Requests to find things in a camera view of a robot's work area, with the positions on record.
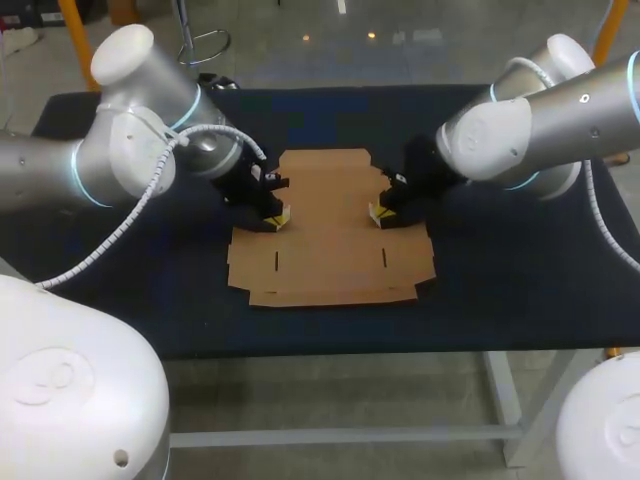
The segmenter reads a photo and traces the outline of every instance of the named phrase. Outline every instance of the tiled floor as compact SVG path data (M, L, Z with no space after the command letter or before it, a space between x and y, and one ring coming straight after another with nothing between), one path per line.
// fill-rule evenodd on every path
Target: tiled floor
M336 0L188 4L196 32L226 28L233 35L230 50L204 70L245 88L488 82L507 59L550 34L565 32L588 44L606 8L606 0L345 0L340 15ZM169 1L145 0L141 10L157 41L177 52ZM640 5L632 3L613 55L640 46L639 22ZM97 46L112 27L100 19L88 31ZM31 130L50 95L84 89L66 31L46 29L42 36L7 61L15 105L10 127L17 131ZM203 54L212 47L215 41L199 45ZM636 223L638 165L614 171ZM526 398L551 354L511 358ZM167 372L175 431L479 423L493 416L476 354L203 361L169 363ZM553 452L547 442L531 467L515 472L504 469L498 445L490 442L182 450L173 455L172 474L183 480L555 480Z

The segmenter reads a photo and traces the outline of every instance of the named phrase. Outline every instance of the screw hole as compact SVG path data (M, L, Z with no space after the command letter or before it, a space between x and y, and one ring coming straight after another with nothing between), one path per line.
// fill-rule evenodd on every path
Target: screw hole
M125 468L129 465L129 454L124 450L116 450L116 453L113 454L113 461L120 468Z

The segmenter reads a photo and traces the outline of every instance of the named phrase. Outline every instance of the cardboard sheet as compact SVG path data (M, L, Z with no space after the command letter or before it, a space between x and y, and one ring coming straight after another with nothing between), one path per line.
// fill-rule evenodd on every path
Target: cardboard sheet
M235 229L228 252L232 287L269 307L390 303L416 299L435 276L424 225L380 230L368 204L388 188L366 150L287 151L279 172L291 205L278 233Z

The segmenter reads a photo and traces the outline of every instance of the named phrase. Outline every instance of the metal table frame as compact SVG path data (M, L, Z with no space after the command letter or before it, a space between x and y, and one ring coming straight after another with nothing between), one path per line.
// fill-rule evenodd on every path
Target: metal table frame
M171 435L171 448L504 440L506 465L525 467L551 433L562 403L573 385L601 357L602 349L558 351L523 412L506 352L484 352L484 363L500 421L496 425L174 433Z

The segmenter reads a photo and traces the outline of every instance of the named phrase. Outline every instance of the orange pole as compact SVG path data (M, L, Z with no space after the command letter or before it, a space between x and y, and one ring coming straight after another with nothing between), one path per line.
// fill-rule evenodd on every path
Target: orange pole
M78 62L80 62L82 75L87 82L87 88L90 91L97 92L100 90L100 87L91 76L91 57L93 54L91 53L87 32L84 29L84 25L82 25L76 2L75 0L58 0L58 5L60 5L64 23L71 35L71 41L76 50Z
M108 0L109 17L112 25L124 26L140 23L140 14L135 0Z
M611 11L607 15L593 49L593 63L596 64L596 67L603 65L607 61L609 50L611 50L628 6L629 0L613 0Z

